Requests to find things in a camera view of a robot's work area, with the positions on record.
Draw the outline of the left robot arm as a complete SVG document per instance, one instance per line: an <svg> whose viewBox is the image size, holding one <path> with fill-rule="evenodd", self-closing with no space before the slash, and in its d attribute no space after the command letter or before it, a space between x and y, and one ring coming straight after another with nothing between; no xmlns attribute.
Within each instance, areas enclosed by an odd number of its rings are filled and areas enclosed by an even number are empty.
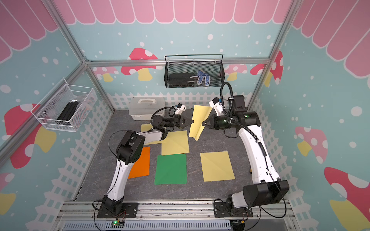
<svg viewBox="0 0 370 231"><path fill-rule="evenodd" d="M144 145L164 140L168 128L186 128L193 123L192 119L181 114L186 106L177 104L157 110L150 119L152 129L146 132L126 130L125 135L113 153L116 157L116 170L108 192L101 200L94 201L92 206L97 215L95 218L135 218L137 203L124 203L124 191L130 172L136 161L139 160Z"/></svg>

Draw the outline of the orange paper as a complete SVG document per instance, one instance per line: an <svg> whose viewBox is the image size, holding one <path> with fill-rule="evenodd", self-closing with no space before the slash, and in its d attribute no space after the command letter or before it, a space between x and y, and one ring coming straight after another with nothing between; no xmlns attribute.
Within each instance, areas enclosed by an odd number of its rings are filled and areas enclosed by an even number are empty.
<svg viewBox="0 0 370 231"><path fill-rule="evenodd" d="M133 179L148 176L149 169L150 169L150 147L144 147L140 158L135 162L128 178Z"/></svg>

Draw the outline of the small green paper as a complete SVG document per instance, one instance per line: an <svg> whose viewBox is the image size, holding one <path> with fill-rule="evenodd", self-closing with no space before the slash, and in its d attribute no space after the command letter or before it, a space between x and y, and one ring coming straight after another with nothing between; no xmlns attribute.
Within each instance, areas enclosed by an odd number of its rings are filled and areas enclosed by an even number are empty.
<svg viewBox="0 0 370 231"><path fill-rule="evenodd" d="M187 184L186 154L157 157L155 185Z"/></svg>

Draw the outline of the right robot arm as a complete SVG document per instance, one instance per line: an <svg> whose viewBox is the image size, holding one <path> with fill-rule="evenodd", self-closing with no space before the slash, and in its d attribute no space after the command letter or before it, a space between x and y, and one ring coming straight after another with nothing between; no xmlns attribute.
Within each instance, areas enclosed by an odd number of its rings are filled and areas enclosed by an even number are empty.
<svg viewBox="0 0 370 231"><path fill-rule="evenodd" d="M277 173L268 156L264 143L259 116L245 106L244 96L235 95L231 84L224 82L220 89L229 88L228 108L225 108L223 96L210 101L215 110L202 125L210 130L228 130L235 128L241 138L251 166L252 184L244 186L242 191L233 193L226 200L227 212L230 216L236 209L261 208L264 205L284 201L290 186L287 180Z"/></svg>

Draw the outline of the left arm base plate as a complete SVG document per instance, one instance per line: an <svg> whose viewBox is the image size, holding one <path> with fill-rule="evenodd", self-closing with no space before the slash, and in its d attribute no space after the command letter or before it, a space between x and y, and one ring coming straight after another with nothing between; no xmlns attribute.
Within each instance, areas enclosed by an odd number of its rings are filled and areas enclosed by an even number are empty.
<svg viewBox="0 0 370 231"><path fill-rule="evenodd" d="M98 209L97 218L136 218L138 203L103 203Z"/></svg>

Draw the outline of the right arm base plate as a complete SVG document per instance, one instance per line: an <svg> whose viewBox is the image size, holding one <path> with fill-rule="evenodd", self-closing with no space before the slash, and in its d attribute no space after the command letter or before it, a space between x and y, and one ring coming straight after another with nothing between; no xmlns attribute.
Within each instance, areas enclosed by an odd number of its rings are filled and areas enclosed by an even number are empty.
<svg viewBox="0 0 370 231"><path fill-rule="evenodd" d="M252 218L253 213L247 208L234 208L228 202L216 200L213 202L216 218Z"/></svg>

